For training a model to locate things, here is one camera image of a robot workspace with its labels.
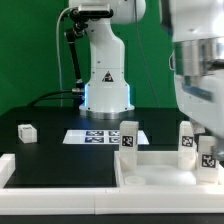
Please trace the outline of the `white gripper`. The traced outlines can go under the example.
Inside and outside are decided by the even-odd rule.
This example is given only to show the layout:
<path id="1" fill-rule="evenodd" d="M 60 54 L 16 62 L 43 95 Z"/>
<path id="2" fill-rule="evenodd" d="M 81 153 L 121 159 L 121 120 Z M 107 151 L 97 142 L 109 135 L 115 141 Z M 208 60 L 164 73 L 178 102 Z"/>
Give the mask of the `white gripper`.
<path id="1" fill-rule="evenodd" d="M 174 83 L 179 110 L 195 120 L 193 132 L 204 134 L 207 128 L 219 137 L 213 154 L 218 161 L 224 161 L 224 73 L 203 76 L 198 87 L 185 85 L 180 75 L 174 76 Z"/>

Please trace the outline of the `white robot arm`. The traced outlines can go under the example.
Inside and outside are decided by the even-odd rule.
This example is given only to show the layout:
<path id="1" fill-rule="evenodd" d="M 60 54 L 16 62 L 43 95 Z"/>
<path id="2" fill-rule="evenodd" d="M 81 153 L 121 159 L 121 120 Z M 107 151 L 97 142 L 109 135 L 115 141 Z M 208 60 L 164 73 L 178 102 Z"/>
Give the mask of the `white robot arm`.
<path id="1" fill-rule="evenodd" d="M 69 0 L 74 32 L 86 33 L 91 77 L 83 114 L 115 118 L 133 109 L 124 79 L 124 43 L 113 24 L 142 19 L 146 0 Z M 224 0 L 159 0 L 160 22 L 172 36 L 177 104 L 216 138 L 213 156 L 224 161 Z"/>

